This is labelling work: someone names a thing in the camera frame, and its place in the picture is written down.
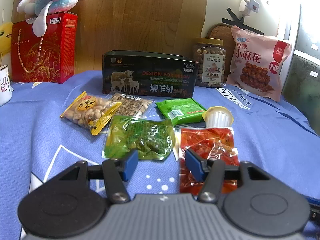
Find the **barcode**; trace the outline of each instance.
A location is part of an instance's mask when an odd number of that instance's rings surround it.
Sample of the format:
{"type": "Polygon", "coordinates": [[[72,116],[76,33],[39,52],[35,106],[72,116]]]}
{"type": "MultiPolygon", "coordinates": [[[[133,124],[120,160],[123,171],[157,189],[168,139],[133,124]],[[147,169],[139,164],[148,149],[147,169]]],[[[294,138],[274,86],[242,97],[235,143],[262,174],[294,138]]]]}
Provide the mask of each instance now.
{"type": "Polygon", "coordinates": [[[181,112],[181,110],[172,110],[168,113],[169,118],[172,120],[177,116],[182,116],[184,115],[183,112],[181,112]]]}
{"type": "Polygon", "coordinates": [[[123,98],[131,98],[134,100],[140,100],[141,98],[135,97],[135,96],[130,96],[130,95],[126,95],[126,94],[122,94],[121,97],[123,98]]]}

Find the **yellow plush toy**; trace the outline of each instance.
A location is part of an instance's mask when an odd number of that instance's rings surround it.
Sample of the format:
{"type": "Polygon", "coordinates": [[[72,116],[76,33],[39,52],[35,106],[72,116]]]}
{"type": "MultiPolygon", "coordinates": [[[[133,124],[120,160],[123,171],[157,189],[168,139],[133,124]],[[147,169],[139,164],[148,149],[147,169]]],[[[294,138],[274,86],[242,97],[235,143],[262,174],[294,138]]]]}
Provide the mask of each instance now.
{"type": "Polygon", "coordinates": [[[0,26],[0,66],[9,65],[11,77],[11,34],[13,23],[5,23],[0,26]]]}

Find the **red gift bag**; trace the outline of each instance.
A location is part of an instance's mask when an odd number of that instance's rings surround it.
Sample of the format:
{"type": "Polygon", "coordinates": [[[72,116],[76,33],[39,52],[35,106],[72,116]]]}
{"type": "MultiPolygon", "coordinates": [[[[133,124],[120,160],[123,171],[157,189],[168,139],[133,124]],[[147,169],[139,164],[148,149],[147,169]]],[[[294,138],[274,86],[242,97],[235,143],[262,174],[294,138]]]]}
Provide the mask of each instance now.
{"type": "Polygon", "coordinates": [[[42,37],[32,24],[18,22],[12,27],[11,64],[14,82],[63,83],[74,75],[76,14],[48,15],[42,37]]]}

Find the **plastic jar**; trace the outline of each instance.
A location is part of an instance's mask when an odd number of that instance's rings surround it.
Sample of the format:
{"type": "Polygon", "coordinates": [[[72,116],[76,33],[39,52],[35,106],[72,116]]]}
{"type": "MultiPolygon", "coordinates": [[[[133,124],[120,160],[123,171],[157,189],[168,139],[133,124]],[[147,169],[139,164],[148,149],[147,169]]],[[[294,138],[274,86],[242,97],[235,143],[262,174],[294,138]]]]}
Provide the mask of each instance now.
{"type": "Polygon", "coordinates": [[[192,47],[193,59],[199,62],[196,86],[222,87],[226,51],[223,40],[196,38],[192,47]]]}

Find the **clear peanut bag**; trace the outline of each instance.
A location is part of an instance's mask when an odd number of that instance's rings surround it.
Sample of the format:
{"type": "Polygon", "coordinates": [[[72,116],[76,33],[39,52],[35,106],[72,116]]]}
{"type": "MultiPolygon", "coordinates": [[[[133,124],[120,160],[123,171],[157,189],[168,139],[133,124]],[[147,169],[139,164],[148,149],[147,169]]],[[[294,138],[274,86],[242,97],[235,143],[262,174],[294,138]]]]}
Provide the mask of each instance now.
{"type": "Polygon", "coordinates": [[[81,93],[72,104],[60,115],[87,128],[92,135],[97,135],[111,120],[121,106],[121,102],[112,102],[106,98],[81,93]]]}

